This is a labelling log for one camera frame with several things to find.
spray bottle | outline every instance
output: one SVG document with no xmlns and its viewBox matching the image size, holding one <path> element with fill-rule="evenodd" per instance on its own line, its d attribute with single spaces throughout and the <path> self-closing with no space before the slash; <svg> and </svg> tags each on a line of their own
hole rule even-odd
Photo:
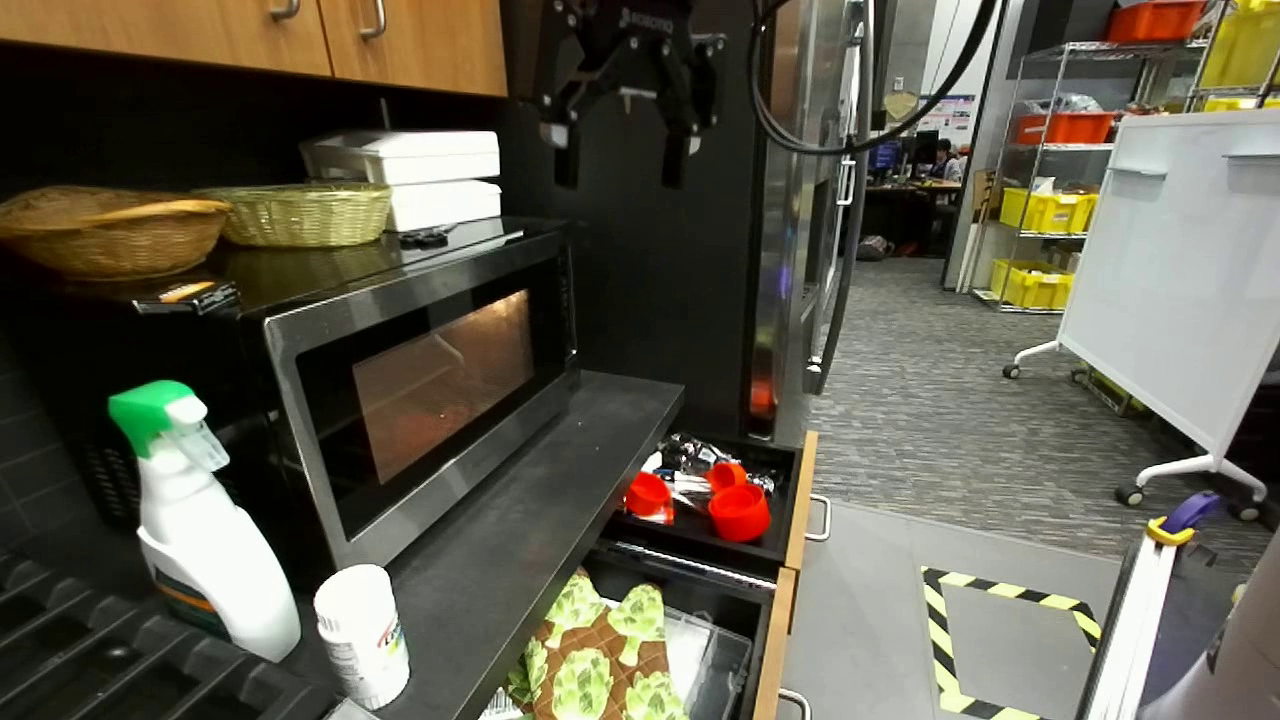
<svg viewBox="0 0 1280 720">
<path fill-rule="evenodd" d="M 251 515 L 210 478 L 228 467 L 205 401 L 177 381 L 107 401 L 139 467 L 139 550 L 161 597 L 251 657 L 283 660 L 300 641 L 280 560 Z"/>
</svg>

refrigerator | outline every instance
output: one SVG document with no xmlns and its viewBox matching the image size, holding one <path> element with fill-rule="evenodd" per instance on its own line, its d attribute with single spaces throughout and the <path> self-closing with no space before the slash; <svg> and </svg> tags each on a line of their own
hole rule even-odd
<svg viewBox="0 0 1280 720">
<path fill-rule="evenodd" d="M 526 105 L 513 120 L 506 185 L 517 215 L 571 225 L 584 368 L 684 386 L 686 434 L 798 444 L 842 334 L 863 169 L 768 143 L 753 116 L 753 11 L 753 0 L 691 4 L 686 29 L 722 38 L 719 107 L 677 189 L 662 185 L 659 107 L 631 87 L 579 116 L 575 185 L 556 185 L 534 60 L 567 71 L 575 48 L 534 48 L 550 11 L 517 0 L 513 96 Z M 837 143 L 863 129 L 877 105 L 869 19 L 858 0 L 778 9 L 760 44 L 760 93 L 788 132 Z"/>
</svg>

open drawer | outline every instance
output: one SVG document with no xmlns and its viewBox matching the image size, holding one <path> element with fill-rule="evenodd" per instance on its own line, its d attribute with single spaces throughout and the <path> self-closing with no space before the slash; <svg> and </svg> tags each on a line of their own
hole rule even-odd
<svg viewBox="0 0 1280 720">
<path fill-rule="evenodd" d="M 677 504 L 677 526 L 644 526 L 625 512 L 614 512 L 605 530 L 605 542 L 644 543 L 659 550 L 684 560 L 753 573 L 770 581 L 778 568 L 803 565 L 803 537 L 822 542 L 829 519 L 811 532 L 811 504 L 819 500 L 811 494 L 814 480 L 814 434 L 803 436 L 798 449 L 768 449 L 768 444 L 719 444 L 743 460 L 753 478 L 765 478 L 770 484 L 770 530 L 754 543 L 728 543 L 717 537 L 712 519 L 701 508 Z"/>
<path fill-rule="evenodd" d="M 793 643 L 794 573 L 770 581 L 719 573 L 637 543 L 595 543 L 584 560 L 595 594 L 662 594 L 670 685 L 695 720 L 770 720 Z"/>
</svg>

stainless steel microwave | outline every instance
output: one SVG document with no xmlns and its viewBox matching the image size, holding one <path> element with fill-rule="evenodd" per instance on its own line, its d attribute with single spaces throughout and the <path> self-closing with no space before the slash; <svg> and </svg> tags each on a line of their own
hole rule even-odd
<svg viewBox="0 0 1280 720">
<path fill-rule="evenodd" d="M 155 377 L 208 401 L 231 449 L 219 478 L 295 575 L 388 565 L 563 411 L 571 265 L 550 230 L 456 230 L 447 247 L 224 253 L 186 279 L 219 279 L 236 302 L 155 313 L 163 289 L 16 279 L 3 313 L 119 526 L 136 478 L 105 401 Z"/>
</svg>

microwave window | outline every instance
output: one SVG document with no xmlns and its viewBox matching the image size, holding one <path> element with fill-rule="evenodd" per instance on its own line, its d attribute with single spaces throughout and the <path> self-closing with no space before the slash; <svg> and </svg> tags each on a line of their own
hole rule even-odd
<svg viewBox="0 0 1280 720">
<path fill-rule="evenodd" d="M 533 377 L 524 289 L 352 366 L 377 484 L 393 484 Z"/>
</svg>

